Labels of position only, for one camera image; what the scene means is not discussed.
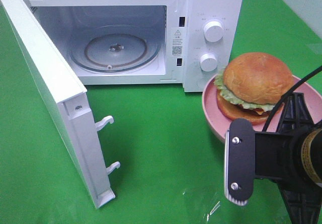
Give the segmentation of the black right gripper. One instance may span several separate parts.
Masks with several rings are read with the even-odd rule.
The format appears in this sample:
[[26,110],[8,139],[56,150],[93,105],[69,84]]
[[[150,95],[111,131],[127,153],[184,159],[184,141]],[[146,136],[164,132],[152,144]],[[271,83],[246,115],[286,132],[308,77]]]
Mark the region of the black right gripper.
[[255,132],[255,177],[303,181],[306,176],[299,152],[305,133],[297,129],[304,126],[314,129],[318,123],[313,122],[304,93],[291,93],[283,103],[276,132]]

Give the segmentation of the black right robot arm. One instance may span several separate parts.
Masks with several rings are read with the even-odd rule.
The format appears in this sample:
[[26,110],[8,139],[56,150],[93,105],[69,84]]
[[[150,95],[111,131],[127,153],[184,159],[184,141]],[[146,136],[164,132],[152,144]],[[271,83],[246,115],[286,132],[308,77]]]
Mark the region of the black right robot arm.
[[276,132],[256,132],[255,143],[255,177],[286,189],[321,187],[321,122],[313,122],[303,93],[287,98]]

